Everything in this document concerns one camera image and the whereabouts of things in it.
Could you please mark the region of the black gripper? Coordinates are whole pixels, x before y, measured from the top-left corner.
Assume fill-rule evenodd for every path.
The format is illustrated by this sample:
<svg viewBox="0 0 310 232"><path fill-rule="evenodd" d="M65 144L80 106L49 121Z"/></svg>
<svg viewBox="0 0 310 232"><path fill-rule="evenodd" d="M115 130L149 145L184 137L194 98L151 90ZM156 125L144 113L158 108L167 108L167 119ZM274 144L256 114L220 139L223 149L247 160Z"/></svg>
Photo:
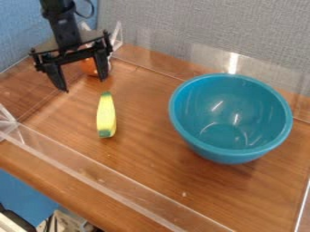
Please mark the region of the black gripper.
<svg viewBox="0 0 310 232"><path fill-rule="evenodd" d="M44 72L60 91L67 91L67 82L60 66L92 58L96 63L99 80L108 77L109 56L113 52L112 39L107 30L80 30L80 42L60 47L56 38L51 37L36 45L29 56L33 59L35 69Z"/></svg>

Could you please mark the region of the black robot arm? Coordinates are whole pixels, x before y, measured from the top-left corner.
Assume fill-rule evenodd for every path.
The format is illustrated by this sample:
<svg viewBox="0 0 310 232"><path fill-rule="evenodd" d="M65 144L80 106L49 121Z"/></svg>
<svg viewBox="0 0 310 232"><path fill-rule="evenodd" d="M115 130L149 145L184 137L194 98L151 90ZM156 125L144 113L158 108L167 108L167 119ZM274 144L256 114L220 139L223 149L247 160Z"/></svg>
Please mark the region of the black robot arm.
<svg viewBox="0 0 310 232"><path fill-rule="evenodd" d="M109 33L105 30L85 31L76 23L76 15L89 18L95 13L93 3L84 1L91 5L89 15L77 12L73 0L40 0L41 16L49 22L53 36L29 50L29 56L35 69L47 74L55 87L64 92L68 90L61 71L64 64L92 58L100 81L108 77L109 71Z"/></svg>

